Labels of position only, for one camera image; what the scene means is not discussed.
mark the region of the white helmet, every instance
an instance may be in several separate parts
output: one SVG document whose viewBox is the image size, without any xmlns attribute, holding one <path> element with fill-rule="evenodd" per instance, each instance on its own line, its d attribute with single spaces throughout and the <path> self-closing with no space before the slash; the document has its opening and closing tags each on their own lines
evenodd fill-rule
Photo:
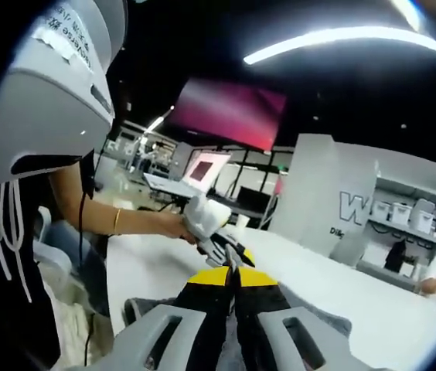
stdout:
<svg viewBox="0 0 436 371">
<path fill-rule="evenodd" d="M 127 16 L 126 0 L 66 0 L 32 25 L 0 85 L 0 184 L 103 144 L 114 119 L 105 74 Z"/>
</svg>

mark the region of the pink screen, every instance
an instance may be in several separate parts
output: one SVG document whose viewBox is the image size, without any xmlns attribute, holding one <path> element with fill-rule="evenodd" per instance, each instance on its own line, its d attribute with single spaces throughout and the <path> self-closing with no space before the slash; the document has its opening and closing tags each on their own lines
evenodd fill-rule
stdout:
<svg viewBox="0 0 436 371">
<path fill-rule="evenodd" d="M 192 78 L 169 121 L 270 151 L 285 101 L 284 95 L 264 89 Z"/>
</svg>

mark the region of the black ceiling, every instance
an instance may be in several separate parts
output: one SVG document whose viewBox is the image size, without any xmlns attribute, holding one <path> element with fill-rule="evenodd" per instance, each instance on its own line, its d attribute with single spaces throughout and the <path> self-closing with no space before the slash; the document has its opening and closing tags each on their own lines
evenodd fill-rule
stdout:
<svg viewBox="0 0 436 371">
<path fill-rule="evenodd" d="M 147 126 L 174 104 L 190 76 L 261 85 L 287 95 L 276 145 L 297 133 L 404 151 L 436 161 L 436 53 L 395 42 L 299 49 L 257 65 L 243 57 L 308 30 L 409 28 L 388 0 L 129 1 L 125 50 L 112 84 L 130 90 L 129 120 Z M 436 38 L 436 22 L 428 32 Z M 166 122 L 158 129 L 192 145 L 220 143 Z"/>
</svg>

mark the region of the yellow stripe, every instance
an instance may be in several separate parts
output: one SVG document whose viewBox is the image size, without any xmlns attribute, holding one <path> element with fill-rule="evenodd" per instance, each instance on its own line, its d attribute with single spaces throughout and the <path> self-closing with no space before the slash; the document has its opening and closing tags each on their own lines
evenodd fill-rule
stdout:
<svg viewBox="0 0 436 371">
<path fill-rule="evenodd" d="M 250 261 L 252 261 L 252 264 L 256 265 L 256 262 L 254 261 L 254 255 L 250 252 L 249 249 L 244 250 L 244 255 L 248 257 Z"/>
<path fill-rule="evenodd" d="M 256 271 L 249 267 L 239 267 L 240 286 L 243 288 L 253 288 L 258 286 L 274 286 L 278 284 L 267 274 Z"/>
<path fill-rule="evenodd" d="M 213 286 L 225 286 L 227 281 L 228 267 L 218 267 L 207 271 L 200 271 L 192 276 L 187 283 L 189 284 L 210 284 Z"/>
</svg>

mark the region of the gold bracelet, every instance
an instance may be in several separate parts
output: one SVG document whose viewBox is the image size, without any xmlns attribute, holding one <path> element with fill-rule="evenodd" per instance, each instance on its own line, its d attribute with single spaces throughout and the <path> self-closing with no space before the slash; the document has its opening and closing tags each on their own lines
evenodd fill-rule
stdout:
<svg viewBox="0 0 436 371">
<path fill-rule="evenodd" d="M 120 216 L 121 209 L 117 210 L 117 214 L 115 215 L 115 221 L 113 222 L 113 234 L 117 234 L 117 224 L 118 224 L 118 217 Z"/>
</svg>

